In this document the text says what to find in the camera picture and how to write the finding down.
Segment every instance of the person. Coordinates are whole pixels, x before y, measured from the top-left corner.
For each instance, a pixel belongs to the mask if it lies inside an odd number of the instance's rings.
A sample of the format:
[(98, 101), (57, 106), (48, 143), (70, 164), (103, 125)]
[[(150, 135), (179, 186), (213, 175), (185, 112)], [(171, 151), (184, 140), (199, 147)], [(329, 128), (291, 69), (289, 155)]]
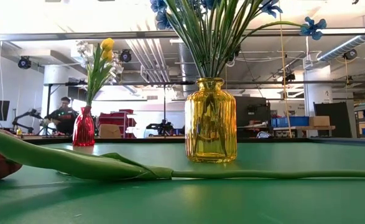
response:
[(43, 123), (48, 125), (53, 122), (57, 127), (57, 131), (62, 134), (72, 135), (77, 112), (69, 107), (70, 99), (66, 96), (60, 99), (61, 105), (59, 109), (53, 111), (46, 116)]

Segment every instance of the yellow tulip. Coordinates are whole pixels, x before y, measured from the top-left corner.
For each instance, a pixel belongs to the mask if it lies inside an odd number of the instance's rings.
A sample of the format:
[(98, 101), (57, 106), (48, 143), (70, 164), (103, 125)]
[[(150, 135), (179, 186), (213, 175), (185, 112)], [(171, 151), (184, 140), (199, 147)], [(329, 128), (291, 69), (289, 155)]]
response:
[(104, 51), (110, 51), (113, 49), (114, 40), (112, 38), (104, 39), (101, 43), (101, 48)]
[(102, 52), (102, 58), (106, 59), (108, 62), (112, 61), (113, 59), (113, 52), (111, 50), (104, 50)]

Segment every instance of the red glass vase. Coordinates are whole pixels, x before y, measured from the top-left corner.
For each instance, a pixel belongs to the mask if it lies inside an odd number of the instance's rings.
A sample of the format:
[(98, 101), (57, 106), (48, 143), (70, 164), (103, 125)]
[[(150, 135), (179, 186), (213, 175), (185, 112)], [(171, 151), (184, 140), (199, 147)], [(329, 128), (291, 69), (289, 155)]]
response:
[(94, 120), (90, 112), (90, 106), (81, 108), (73, 130), (73, 146), (93, 146), (95, 144)]

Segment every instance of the green tabletop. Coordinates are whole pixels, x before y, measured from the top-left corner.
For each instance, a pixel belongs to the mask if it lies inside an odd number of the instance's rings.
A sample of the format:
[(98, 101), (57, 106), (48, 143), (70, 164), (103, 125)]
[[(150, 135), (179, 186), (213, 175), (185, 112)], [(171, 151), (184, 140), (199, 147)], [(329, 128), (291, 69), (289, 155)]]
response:
[[(69, 144), (51, 147), (72, 147)], [(175, 170), (365, 169), (365, 147), (240, 143), (230, 164), (196, 164), (183, 144), (97, 144)], [(365, 223), (365, 179), (188, 180), (97, 183), (23, 167), (0, 181), (0, 223)]]

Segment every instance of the vase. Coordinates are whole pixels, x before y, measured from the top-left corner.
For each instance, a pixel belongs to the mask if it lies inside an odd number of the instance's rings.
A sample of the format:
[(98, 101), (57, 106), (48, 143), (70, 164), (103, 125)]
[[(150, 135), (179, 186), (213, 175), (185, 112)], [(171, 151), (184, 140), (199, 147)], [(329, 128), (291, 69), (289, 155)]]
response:
[(185, 149), (195, 162), (230, 162), (238, 153), (236, 100), (222, 78), (201, 78), (185, 102)]
[(90, 106), (81, 108), (73, 130), (73, 146), (93, 146), (95, 144), (95, 126), (90, 112)]

